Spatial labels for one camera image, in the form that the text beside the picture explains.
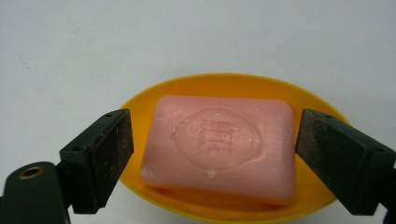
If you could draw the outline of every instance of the white surface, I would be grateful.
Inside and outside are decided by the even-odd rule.
[[[326,99],[396,148],[395,1],[0,2],[0,188],[106,112],[171,77],[275,77]],[[340,203],[290,223],[381,223]],[[72,223],[200,223],[119,183]]]

